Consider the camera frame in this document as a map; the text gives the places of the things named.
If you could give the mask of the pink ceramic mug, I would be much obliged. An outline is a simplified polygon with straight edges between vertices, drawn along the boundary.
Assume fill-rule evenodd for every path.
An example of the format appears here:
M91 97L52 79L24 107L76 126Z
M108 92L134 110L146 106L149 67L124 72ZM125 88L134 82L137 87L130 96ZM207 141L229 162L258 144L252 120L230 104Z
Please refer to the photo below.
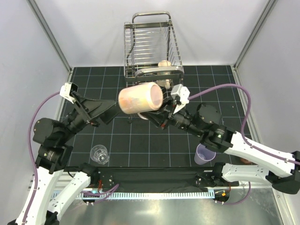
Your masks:
M252 163L251 161L246 160L244 158L240 158L240 160L241 160L242 163L245 163L245 164L251 164Z

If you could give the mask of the lilac plastic cup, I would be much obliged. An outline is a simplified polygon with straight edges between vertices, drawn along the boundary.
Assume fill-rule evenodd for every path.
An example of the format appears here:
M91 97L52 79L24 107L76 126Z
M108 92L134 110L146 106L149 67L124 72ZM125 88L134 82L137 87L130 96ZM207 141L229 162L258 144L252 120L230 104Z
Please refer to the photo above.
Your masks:
M207 149L204 145L199 144L196 147L194 161L198 165L204 165L216 157L216 152Z

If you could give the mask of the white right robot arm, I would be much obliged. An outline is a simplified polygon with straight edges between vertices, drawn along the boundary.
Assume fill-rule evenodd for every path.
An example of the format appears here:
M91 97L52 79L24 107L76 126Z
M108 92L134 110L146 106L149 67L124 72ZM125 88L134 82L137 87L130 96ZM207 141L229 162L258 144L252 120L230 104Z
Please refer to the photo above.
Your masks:
M156 127L166 129L172 125L197 136L207 149L250 161L251 165L217 163L211 174L212 182L224 183L246 181L270 184L275 190L286 194L297 194L300 190L300 153L282 152L251 139L226 127L221 114L211 105L199 104L191 115L186 109L175 112L173 104L166 104L156 111L143 112L142 116Z

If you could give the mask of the beige patterned ceramic mug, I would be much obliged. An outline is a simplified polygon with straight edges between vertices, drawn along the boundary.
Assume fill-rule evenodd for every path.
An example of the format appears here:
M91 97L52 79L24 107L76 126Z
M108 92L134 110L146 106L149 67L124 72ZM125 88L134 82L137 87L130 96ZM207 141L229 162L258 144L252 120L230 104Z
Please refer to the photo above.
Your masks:
M167 60L163 60L160 61L158 63L158 67L167 67L167 66L171 66L171 62L167 61ZM157 75L169 75L169 72L157 72ZM166 90L170 89L170 79L163 79L163 80L157 80L156 81L157 85L159 85L160 87L164 87Z

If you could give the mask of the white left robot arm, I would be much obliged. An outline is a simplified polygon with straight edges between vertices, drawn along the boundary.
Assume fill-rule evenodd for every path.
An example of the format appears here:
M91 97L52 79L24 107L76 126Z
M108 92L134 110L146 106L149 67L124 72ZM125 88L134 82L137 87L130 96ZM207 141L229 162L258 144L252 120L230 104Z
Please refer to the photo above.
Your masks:
M31 121L28 134L33 136L28 141L40 145L37 157L31 159L34 180L21 213L11 225L58 225L75 198L100 181L98 169L83 163L67 186L51 199L73 150L67 142L87 125L97 127L100 120L108 124L120 112L114 100L87 99L76 91L65 98L71 100L74 109L63 122L49 118Z

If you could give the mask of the tan mug lilac inside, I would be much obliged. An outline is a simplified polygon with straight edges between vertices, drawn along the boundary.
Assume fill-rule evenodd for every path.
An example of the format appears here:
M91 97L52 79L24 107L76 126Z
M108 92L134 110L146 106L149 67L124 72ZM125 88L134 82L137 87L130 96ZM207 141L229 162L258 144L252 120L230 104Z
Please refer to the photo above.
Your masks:
M163 92L155 82L147 82L122 89L117 100L121 111L132 117L158 110L163 104Z

